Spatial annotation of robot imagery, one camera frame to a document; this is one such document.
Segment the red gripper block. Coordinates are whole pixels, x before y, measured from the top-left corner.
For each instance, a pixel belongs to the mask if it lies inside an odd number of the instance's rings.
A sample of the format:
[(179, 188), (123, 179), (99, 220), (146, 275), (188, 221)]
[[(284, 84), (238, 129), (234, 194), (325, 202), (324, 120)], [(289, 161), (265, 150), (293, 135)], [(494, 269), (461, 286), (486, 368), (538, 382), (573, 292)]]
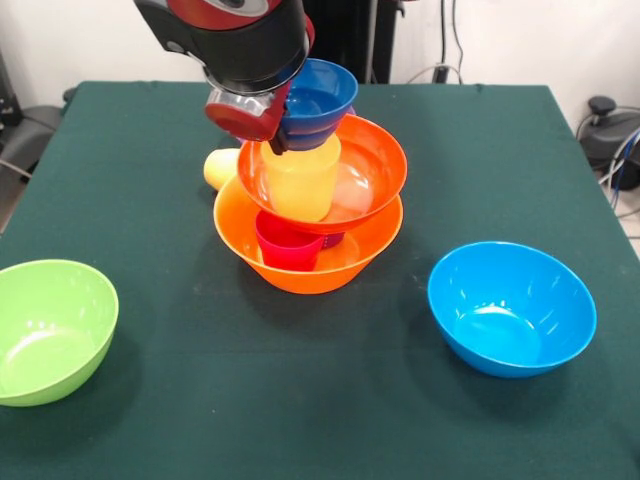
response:
[(288, 150), (287, 136), (279, 128), (285, 115), (285, 102), (292, 83), (276, 90), (240, 95), (212, 87), (205, 105), (207, 117), (234, 137), (268, 141), (275, 155)]

